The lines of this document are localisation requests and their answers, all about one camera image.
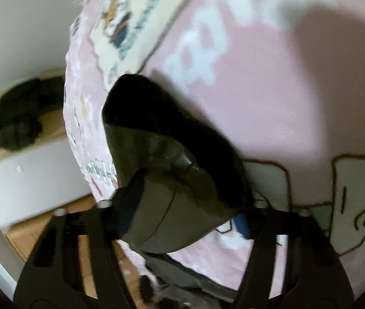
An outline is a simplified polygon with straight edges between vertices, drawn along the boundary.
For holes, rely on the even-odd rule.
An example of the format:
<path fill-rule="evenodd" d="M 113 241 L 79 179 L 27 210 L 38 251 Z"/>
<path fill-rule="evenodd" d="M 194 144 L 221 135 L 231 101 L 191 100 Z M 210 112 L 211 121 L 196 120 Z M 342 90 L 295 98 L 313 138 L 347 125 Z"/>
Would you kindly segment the pink patterned bed blanket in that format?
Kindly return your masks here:
<path fill-rule="evenodd" d="M 70 35 L 64 120 L 95 200 L 120 189 L 106 98 L 122 75 L 142 75 L 231 143 L 253 208 L 317 221 L 353 305 L 365 302 L 365 0 L 84 0 Z M 226 301 L 254 243 L 244 214 L 172 253 L 118 241 L 162 295 Z M 286 253 L 279 235 L 270 297 Z"/>

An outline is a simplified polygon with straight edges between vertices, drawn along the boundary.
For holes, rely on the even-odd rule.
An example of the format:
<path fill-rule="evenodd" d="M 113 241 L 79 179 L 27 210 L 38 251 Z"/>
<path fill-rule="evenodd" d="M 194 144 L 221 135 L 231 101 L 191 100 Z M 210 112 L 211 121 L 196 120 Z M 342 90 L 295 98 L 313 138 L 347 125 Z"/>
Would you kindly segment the black coat hanging on door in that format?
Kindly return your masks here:
<path fill-rule="evenodd" d="M 31 79 L 0 97 L 0 149 L 19 151 L 43 132 L 39 118 L 64 104 L 64 79 Z"/>

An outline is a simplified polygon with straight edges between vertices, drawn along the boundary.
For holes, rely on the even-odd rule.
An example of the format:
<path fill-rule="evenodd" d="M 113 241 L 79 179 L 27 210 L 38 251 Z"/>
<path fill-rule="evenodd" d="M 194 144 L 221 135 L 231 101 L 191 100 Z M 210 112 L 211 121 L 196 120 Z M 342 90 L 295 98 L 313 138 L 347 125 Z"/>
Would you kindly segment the dark brown leather jacket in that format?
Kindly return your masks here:
<path fill-rule="evenodd" d="M 231 143 L 189 116 L 150 79 L 122 75 L 102 109 L 120 188 L 122 239 L 172 253 L 253 209 L 244 165 Z"/>

